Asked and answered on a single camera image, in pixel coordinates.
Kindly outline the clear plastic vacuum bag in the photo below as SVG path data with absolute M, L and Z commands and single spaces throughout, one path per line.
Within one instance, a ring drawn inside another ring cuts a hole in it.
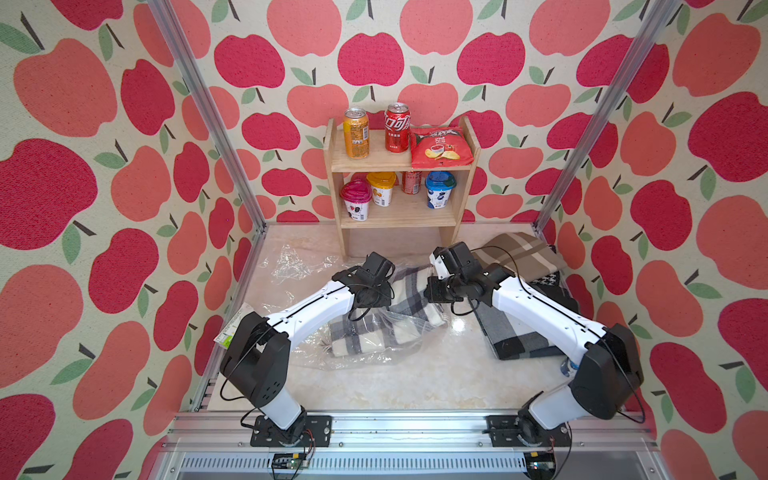
M 431 272 L 430 266 L 398 265 L 371 253 L 282 311 L 262 316 L 243 305 L 215 339 L 226 351 L 220 371 L 253 366 L 272 346 L 280 364 L 293 350 L 324 369 L 390 363 L 449 320 L 446 307 L 425 296 Z

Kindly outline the white grey plaid scarf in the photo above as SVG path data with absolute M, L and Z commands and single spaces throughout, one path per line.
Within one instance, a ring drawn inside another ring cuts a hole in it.
M 397 271 L 391 283 L 392 304 L 372 310 L 358 321 L 346 317 L 332 320 L 322 346 L 334 358 L 352 360 L 419 345 L 425 335 L 447 320 L 444 308 L 429 303 L 424 296 L 431 274 L 432 269 L 427 266 Z

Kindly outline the brown beige plaid scarf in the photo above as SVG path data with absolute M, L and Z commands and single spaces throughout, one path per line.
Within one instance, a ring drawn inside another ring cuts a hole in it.
M 527 282 L 540 280 L 566 267 L 560 254 L 544 241 L 527 233 L 497 235 L 478 247 L 473 255 L 484 267 L 499 263 L 518 271 Z

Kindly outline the black grey striped scarf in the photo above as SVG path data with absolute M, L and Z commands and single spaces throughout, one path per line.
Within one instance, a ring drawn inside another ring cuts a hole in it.
M 564 353 L 524 322 L 481 303 L 474 316 L 497 360 L 563 356 Z

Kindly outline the black white houndstooth scarf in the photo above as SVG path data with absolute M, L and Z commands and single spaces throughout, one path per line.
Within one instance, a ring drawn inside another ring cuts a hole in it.
M 530 284 L 538 287 L 560 287 L 561 274 L 559 271 L 555 271 L 536 280 L 532 280 Z

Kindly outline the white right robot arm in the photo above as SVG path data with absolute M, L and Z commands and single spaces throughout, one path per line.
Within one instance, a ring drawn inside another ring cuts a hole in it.
M 435 274 L 425 297 L 431 303 L 464 299 L 522 321 L 549 340 L 576 370 L 564 384 L 531 398 L 517 413 L 515 429 L 528 443 L 541 433 L 590 415 L 611 420 L 638 395 L 644 381 L 633 332 L 607 327 L 535 291 L 518 272 L 499 263 L 483 266 L 463 242 L 430 255 Z

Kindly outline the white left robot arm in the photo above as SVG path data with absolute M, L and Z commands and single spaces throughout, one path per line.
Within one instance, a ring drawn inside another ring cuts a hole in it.
M 306 409 L 285 386 L 292 350 L 334 319 L 390 306 L 394 271 L 391 261 L 371 253 L 363 264 L 335 273 L 317 292 L 283 311 L 246 314 L 220 365 L 225 382 L 281 432 L 302 434 Z

